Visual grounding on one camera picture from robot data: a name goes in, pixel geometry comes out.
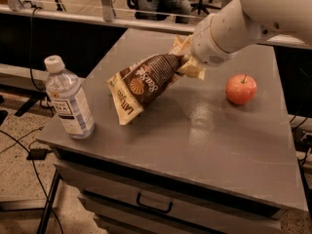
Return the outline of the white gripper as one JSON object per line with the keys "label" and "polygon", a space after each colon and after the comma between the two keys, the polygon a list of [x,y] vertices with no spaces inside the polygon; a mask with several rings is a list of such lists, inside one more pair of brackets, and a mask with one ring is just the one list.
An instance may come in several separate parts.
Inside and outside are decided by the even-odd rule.
{"label": "white gripper", "polygon": [[182,37],[177,35],[169,49],[170,55],[184,56],[177,72],[189,78],[205,79],[206,67],[220,66],[233,59],[237,53],[223,51],[215,42],[212,34],[212,22],[215,14],[209,14],[195,27],[192,36]]}

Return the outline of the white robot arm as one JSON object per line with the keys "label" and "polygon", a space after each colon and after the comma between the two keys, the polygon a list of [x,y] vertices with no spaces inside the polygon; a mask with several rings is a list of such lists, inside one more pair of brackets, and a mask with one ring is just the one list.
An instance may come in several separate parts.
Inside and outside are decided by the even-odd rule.
{"label": "white robot arm", "polygon": [[232,0],[201,20],[178,54],[177,72],[204,78],[205,66],[219,66],[238,51],[278,34],[312,44],[312,0]]}

